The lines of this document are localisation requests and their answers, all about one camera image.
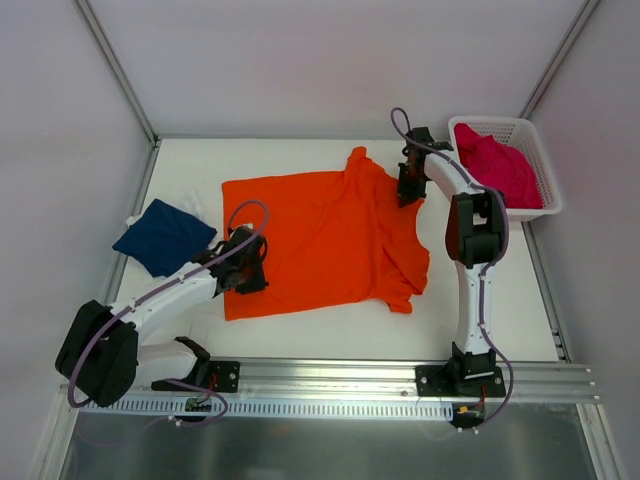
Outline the orange t shirt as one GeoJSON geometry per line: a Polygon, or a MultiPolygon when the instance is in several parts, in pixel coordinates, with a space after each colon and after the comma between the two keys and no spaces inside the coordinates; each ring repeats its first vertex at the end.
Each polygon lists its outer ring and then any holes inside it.
{"type": "Polygon", "coordinates": [[[258,293],[226,293],[226,319],[368,300],[411,313],[428,284],[430,253],[417,235],[421,205],[399,206],[397,184],[363,146],[341,171],[223,183],[225,221],[266,226],[269,283],[258,293]]]}

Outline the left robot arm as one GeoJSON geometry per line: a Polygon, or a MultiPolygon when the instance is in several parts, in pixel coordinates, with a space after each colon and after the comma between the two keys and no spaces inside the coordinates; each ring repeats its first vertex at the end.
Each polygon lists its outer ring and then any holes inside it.
{"type": "Polygon", "coordinates": [[[56,371],[71,392],[82,392],[100,407],[113,405],[133,387],[206,392],[217,368],[204,347],[187,336],[164,344],[146,341],[188,309],[229,291],[265,290],[267,253],[262,233],[239,226],[141,296],[83,304],[56,357],[56,371]]]}

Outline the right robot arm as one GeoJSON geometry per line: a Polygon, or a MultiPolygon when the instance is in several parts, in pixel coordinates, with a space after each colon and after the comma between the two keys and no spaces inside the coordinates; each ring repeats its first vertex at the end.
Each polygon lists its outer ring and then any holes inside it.
{"type": "Polygon", "coordinates": [[[416,368],[418,394],[501,398],[505,386],[489,330],[494,269],[509,240],[504,200],[444,153],[426,127],[410,128],[402,137],[406,160],[399,164],[399,205],[424,199],[429,182],[447,196],[445,248],[456,267],[459,287],[459,320],[451,356],[442,366],[416,368]]]}

